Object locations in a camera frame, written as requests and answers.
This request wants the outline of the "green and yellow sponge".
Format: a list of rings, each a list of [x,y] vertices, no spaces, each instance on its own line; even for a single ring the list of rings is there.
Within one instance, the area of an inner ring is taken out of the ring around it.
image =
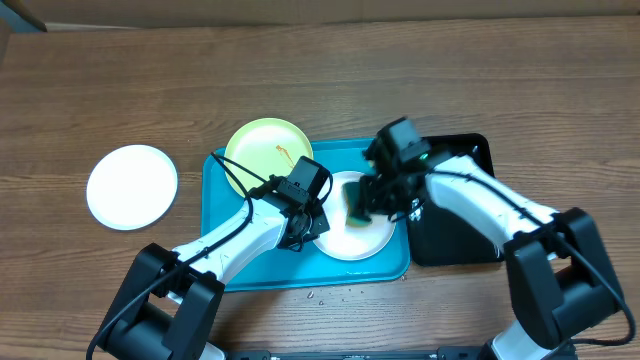
[[[342,186],[346,204],[345,224],[351,227],[366,227],[372,222],[367,213],[363,191],[359,182],[347,182]]]

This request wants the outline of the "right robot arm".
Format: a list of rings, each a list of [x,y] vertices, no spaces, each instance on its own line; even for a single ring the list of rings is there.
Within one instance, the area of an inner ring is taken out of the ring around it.
[[[617,347],[637,333],[599,230],[579,208],[559,212],[488,175],[468,155],[419,150],[375,155],[353,217],[409,215],[428,201],[452,212],[503,254],[514,322],[481,359],[550,359],[579,344]]]

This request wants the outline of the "white plate with red smear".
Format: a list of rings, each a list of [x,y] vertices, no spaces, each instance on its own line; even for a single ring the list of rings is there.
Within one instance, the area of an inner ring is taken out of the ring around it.
[[[396,225],[384,215],[373,215],[371,222],[357,225],[347,220],[347,203],[343,185],[358,182],[363,173],[341,171],[333,174],[333,187],[323,210],[329,230],[313,241],[326,255],[343,261],[366,259],[382,250],[391,239]]]

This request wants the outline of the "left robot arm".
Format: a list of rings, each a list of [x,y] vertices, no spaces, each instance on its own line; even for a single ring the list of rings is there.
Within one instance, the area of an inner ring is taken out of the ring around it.
[[[224,359],[209,333],[226,285],[272,249],[300,249],[328,231],[326,180],[273,177],[247,192],[242,207],[200,239],[141,250],[86,356],[117,359]]]

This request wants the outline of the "yellow-green plate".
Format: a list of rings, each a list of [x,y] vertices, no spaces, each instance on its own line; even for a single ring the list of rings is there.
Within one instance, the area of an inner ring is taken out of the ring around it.
[[[261,118],[243,125],[224,149],[225,165],[246,190],[262,182],[228,163],[228,159],[267,180],[271,175],[289,175],[302,156],[314,159],[308,138],[296,125],[279,118]]]

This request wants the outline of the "white plate with grey rim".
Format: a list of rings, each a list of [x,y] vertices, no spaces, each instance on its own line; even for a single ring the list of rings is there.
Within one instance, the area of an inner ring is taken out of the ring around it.
[[[127,145],[104,156],[88,178],[86,202],[102,225],[119,231],[144,228],[172,206],[178,172],[161,150]]]

